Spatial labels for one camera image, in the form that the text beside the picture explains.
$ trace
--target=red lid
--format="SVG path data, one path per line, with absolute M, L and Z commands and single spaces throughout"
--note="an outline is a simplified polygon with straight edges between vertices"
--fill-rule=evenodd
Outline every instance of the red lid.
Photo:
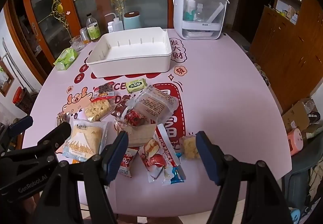
M 12 102 L 14 104 L 19 103 L 20 100 L 22 99 L 24 94 L 24 91 L 22 90 L 22 88 L 19 86 L 18 89 L 16 90 L 16 93 L 14 95 L 14 98 L 12 99 Z

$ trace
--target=table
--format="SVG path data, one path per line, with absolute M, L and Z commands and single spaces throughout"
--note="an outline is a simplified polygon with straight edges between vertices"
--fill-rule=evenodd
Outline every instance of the table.
M 264 160 L 276 179 L 288 173 L 291 157 L 282 118 L 246 54 L 225 34 L 217 40 L 181 40 L 175 30 L 167 31 L 173 50 L 170 70 L 139 76 L 180 98 L 180 107 L 166 124 L 168 133 L 180 137 L 204 130 L 225 154 L 248 163 Z M 32 109 L 34 124 L 25 133 L 24 148 L 36 145 L 56 126 L 62 109 L 80 116 L 95 87 L 114 81 L 117 93 L 127 94 L 125 83 L 135 75 L 98 79 L 91 73 L 85 60 L 94 46 L 87 45 L 68 70 L 50 73 Z M 72 162 L 61 154 L 58 159 Z M 108 189 L 112 209 L 119 214 L 165 217 L 211 210 L 219 187 L 208 179 L 201 160 L 182 161 L 181 166 L 185 183 L 162 186 L 162 177 L 148 182 L 144 164 L 136 157 L 133 177 L 118 174 Z M 245 198 L 245 191 L 243 183 L 239 200 Z M 86 205 L 83 182 L 79 196 Z

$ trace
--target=green tissue package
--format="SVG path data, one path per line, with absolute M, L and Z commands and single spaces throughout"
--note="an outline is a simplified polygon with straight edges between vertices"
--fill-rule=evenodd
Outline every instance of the green tissue package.
M 67 48 L 62 51 L 61 55 L 54 62 L 54 65 L 58 71 L 67 70 L 77 56 L 78 54 L 73 48 Z

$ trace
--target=yellow oval medallion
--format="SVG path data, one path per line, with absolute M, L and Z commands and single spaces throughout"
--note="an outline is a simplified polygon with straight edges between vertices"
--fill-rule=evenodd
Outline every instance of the yellow oval medallion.
M 57 6 L 57 11 L 58 11 L 59 13 L 63 13 L 63 5 L 62 5 L 62 4 L 58 4 L 58 6 Z

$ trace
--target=glass cup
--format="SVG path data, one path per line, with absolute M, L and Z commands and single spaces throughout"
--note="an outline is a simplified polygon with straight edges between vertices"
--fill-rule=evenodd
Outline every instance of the glass cup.
M 84 42 L 81 35 L 75 36 L 69 41 L 69 43 L 76 52 L 80 52 L 84 48 Z

